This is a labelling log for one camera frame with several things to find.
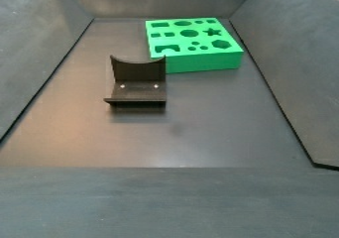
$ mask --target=bin floor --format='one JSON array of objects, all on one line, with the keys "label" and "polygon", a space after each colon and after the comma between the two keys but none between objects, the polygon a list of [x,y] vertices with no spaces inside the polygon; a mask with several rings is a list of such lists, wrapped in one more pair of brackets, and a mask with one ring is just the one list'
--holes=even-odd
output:
[{"label": "bin floor", "polygon": [[144,31],[144,20],[94,21],[1,144],[0,166],[310,167],[248,54],[240,69],[168,74],[164,113],[112,112],[110,55],[147,61]]}]

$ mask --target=black holder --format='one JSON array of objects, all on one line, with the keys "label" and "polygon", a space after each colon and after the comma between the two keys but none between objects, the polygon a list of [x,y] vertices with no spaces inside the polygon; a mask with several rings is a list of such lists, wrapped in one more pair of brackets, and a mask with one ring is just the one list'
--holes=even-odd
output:
[{"label": "black holder", "polygon": [[114,107],[164,107],[166,58],[134,63],[111,56],[115,84],[110,98],[104,101]]}]

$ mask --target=shape sorter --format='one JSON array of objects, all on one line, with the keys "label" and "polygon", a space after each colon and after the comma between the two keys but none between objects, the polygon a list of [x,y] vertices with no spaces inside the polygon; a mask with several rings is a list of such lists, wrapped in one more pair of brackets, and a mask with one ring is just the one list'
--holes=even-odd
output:
[{"label": "shape sorter", "polygon": [[243,49],[216,18],[146,21],[151,58],[167,73],[239,68]]}]

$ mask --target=square hole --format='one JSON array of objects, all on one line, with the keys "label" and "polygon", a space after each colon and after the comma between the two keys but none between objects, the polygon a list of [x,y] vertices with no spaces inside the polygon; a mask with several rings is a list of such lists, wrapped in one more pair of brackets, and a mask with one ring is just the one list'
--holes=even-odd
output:
[{"label": "square hole", "polygon": [[174,37],[174,36],[175,36],[175,33],[164,33],[164,36],[166,36],[166,37]]},{"label": "square hole", "polygon": [[151,34],[151,37],[152,37],[152,38],[160,37],[160,34],[159,34],[159,33]]}]

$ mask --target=hexagonal hole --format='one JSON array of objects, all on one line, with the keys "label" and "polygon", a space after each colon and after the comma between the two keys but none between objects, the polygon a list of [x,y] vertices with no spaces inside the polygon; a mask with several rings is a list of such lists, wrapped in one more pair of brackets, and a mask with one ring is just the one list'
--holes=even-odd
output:
[{"label": "hexagonal hole", "polygon": [[215,48],[223,49],[223,50],[226,50],[227,48],[230,48],[230,47],[232,46],[232,45],[230,44],[230,42],[223,41],[223,40],[215,40],[215,41],[212,42],[212,45],[214,45]]}]

